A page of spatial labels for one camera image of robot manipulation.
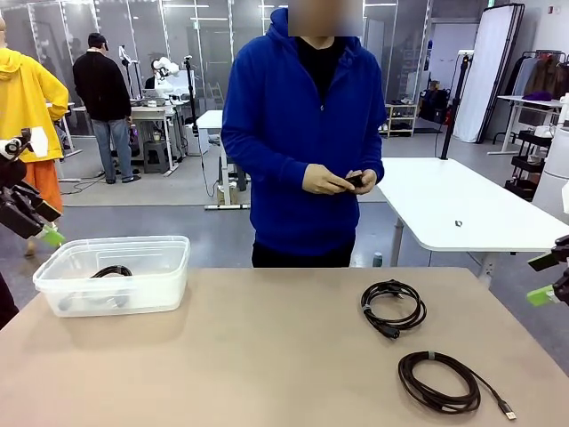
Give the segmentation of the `person's right hand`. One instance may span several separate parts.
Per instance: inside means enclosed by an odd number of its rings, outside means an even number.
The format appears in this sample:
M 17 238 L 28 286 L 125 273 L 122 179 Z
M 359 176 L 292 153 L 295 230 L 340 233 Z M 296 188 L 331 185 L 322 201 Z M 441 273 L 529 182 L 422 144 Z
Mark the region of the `person's right hand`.
M 323 165 L 309 164 L 305 170 L 302 189 L 316 195 L 335 195 L 346 191 L 353 191 L 354 185 L 334 173 Z

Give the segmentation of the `person's left hand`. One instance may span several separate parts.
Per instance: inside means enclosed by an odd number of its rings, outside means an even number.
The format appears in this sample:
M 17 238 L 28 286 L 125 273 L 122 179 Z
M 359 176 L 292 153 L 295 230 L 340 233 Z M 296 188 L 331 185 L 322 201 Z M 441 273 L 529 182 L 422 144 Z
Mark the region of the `person's left hand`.
M 347 181 L 354 185 L 353 192 L 355 194 L 364 195 L 373 190 L 377 183 L 377 174 L 373 169 L 352 171 Z

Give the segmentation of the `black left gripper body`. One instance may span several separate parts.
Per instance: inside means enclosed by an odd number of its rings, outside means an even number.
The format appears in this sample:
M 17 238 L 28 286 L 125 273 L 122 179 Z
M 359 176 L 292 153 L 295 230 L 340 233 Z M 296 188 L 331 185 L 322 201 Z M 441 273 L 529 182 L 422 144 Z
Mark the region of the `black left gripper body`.
M 11 188 L 1 187 L 1 224 L 21 238 L 38 237 L 43 230 L 43 220 L 36 212 L 40 204 L 39 192 L 28 184 Z

